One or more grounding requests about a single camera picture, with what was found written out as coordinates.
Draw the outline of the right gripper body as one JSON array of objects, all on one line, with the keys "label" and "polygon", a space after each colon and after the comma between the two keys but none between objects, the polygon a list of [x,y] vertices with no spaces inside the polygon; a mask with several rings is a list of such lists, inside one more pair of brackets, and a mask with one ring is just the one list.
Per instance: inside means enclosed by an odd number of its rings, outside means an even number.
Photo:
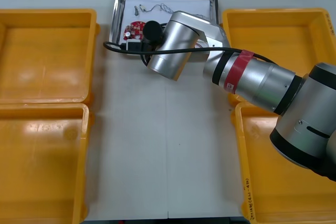
[{"label": "right gripper body", "polygon": [[141,41],[141,55],[143,56],[151,56],[155,52],[157,45],[152,45],[144,40]]}]

